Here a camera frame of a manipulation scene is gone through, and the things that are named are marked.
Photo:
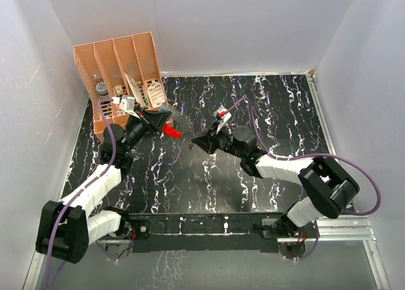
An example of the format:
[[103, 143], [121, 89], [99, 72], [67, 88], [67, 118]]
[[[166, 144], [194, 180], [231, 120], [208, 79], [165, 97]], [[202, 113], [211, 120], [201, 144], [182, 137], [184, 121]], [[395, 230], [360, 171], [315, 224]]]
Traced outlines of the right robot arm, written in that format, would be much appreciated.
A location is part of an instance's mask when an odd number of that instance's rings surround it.
[[306, 198], [294, 203], [270, 225], [254, 225], [254, 231], [262, 237], [297, 237], [312, 221], [321, 217], [336, 219], [359, 192], [358, 183], [333, 158], [273, 159], [258, 147], [257, 137], [249, 127], [237, 127], [232, 134], [210, 129], [191, 143], [207, 154], [219, 149], [240, 158], [243, 171], [252, 177], [280, 179], [302, 186]]

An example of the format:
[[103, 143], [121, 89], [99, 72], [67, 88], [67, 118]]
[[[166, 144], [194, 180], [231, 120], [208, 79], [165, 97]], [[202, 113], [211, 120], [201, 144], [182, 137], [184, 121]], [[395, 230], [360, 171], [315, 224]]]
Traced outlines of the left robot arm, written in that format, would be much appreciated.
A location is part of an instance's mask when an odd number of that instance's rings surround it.
[[96, 205], [129, 173], [131, 150], [146, 134], [160, 134], [171, 117], [169, 111], [138, 110], [126, 127], [107, 123], [94, 173], [60, 201], [48, 201], [42, 208], [35, 242], [36, 252], [78, 263], [90, 244], [112, 234], [118, 239], [130, 233], [125, 211], [112, 207], [97, 215]]

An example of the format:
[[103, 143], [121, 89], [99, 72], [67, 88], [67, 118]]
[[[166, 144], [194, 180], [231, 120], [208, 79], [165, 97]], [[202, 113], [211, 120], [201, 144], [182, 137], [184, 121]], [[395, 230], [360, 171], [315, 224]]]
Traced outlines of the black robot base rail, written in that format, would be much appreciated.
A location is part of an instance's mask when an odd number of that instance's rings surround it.
[[155, 251], [259, 251], [302, 257], [306, 244], [316, 239], [312, 223], [282, 230], [280, 213], [140, 214], [127, 216], [122, 235], [106, 235], [108, 249], [148, 253]]

